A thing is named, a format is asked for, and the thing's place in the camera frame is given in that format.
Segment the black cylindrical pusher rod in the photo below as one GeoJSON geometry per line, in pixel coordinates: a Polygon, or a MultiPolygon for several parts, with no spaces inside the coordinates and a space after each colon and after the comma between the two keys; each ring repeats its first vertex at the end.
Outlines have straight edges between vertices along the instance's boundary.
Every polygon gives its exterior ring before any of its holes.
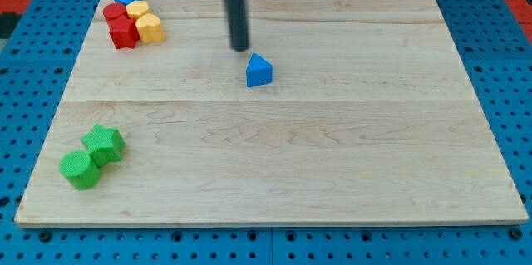
{"type": "Polygon", "coordinates": [[[249,48],[246,0],[224,0],[231,47],[237,52],[249,48]]]}

